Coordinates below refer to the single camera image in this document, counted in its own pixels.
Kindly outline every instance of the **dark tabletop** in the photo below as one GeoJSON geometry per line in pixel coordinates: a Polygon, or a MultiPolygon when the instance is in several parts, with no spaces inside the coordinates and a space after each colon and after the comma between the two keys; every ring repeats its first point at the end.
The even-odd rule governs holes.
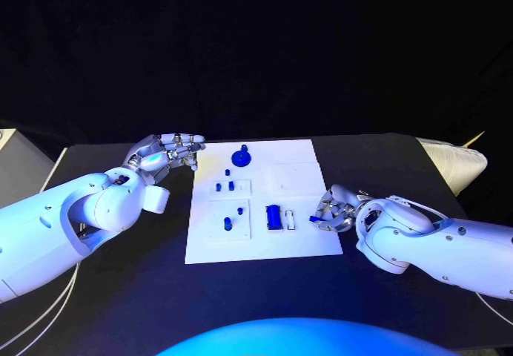
{"type": "MultiPolygon", "coordinates": [[[[118,166],[129,146],[71,146],[48,188],[118,166]]],[[[414,138],[312,137],[312,147],[327,186],[341,183],[373,197],[394,194],[465,218],[414,138]]],[[[355,321],[450,349],[513,344],[513,328],[475,294],[414,266],[399,276],[380,270],[354,248],[352,231],[338,234],[338,256],[184,265],[193,172],[177,168],[161,186],[171,192],[165,212],[144,211],[84,259],[67,306],[27,355],[152,355],[201,332],[270,317],[355,321]]],[[[69,275],[0,305],[2,339],[51,304],[69,275]]],[[[513,317],[511,302],[486,300],[513,317]]],[[[27,334],[10,353],[34,337],[27,334]]]]}

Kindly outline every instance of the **white paper sheet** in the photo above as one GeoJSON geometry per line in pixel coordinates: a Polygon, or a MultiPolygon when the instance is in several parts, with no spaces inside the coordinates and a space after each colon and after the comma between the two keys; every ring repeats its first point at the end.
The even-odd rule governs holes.
{"type": "Polygon", "coordinates": [[[325,192],[311,140],[210,143],[197,153],[197,164],[185,264],[341,254],[337,234],[318,230],[308,221],[325,192]],[[242,144],[247,146],[250,163],[239,168],[230,157],[242,144]],[[223,182],[226,189],[224,182],[230,180],[243,186],[216,195],[216,183],[223,182]],[[233,200],[247,204],[243,217],[234,212],[233,200]],[[280,207],[282,232],[266,230],[267,205],[280,207]],[[286,230],[286,210],[293,214],[293,231],[286,230]],[[227,214],[233,218],[231,231],[223,231],[221,215],[227,214]],[[246,224],[247,216],[249,239],[243,236],[246,226],[236,225],[246,224]]]}

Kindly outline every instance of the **robotic hand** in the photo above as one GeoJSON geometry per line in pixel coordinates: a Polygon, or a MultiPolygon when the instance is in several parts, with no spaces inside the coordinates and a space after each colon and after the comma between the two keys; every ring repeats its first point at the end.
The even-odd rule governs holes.
{"type": "Polygon", "coordinates": [[[449,219],[396,196],[358,193],[332,185],[311,217],[316,227],[342,232],[354,225],[355,248],[384,271],[401,274],[413,264],[442,283],[513,300],[513,228],[449,219]],[[412,205],[440,220],[432,222],[412,205]],[[324,213],[332,219],[322,220],[324,213]]]}
{"type": "Polygon", "coordinates": [[[0,209],[0,303],[56,278],[135,223],[162,213],[168,191],[154,184],[171,168],[197,169],[198,135],[149,135],[122,166],[76,178],[0,209]],[[76,233],[71,221],[86,225],[76,233]]]}

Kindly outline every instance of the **black backdrop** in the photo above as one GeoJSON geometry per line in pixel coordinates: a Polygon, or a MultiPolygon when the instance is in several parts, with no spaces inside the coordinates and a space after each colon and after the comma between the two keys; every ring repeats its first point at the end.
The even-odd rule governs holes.
{"type": "Polygon", "coordinates": [[[51,158],[74,143],[168,132],[393,131],[462,144],[486,131],[475,148],[489,169],[461,202],[499,223],[508,16],[505,2],[5,1],[0,128],[51,158]]]}

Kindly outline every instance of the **blue object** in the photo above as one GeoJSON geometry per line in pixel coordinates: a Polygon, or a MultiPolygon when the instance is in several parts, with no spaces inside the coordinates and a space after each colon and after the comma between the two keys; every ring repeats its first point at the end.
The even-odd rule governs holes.
{"type": "Polygon", "coordinates": [[[319,217],[309,217],[309,221],[315,222],[315,221],[325,221],[324,219],[321,219],[319,217]]]}
{"type": "Polygon", "coordinates": [[[224,230],[229,231],[231,229],[231,220],[226,217],[224,218],[224,230]]]}
{"type": "Polygon", "coordinates": [[[177,355],[455,356],[439,346],[390,330],[302,317],[254,320],[214,329],[159,353],[177,355]]]}
{"type": "Polygon", "coordinates": [[[231,163],[237,167],[246,167],[250,162],[250,155],[247,153],[247,146],[242,145],[240,150],[231,154],[231,163]]]}
{"type": "Polygon", "coordinates": [[[266,207],[266,229],[280,230],[283,227],[280,225],[279,216],[279,205],[269,205],[266,207]]]}

